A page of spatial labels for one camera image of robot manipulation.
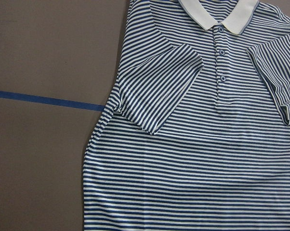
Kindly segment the navy white striped polo shirt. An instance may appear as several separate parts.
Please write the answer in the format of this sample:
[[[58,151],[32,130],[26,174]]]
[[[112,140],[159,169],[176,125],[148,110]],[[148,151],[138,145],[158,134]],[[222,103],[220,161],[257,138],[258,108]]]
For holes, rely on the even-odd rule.
[[[83,198],[86,231],[290,231],[290,17],[130,1]]]

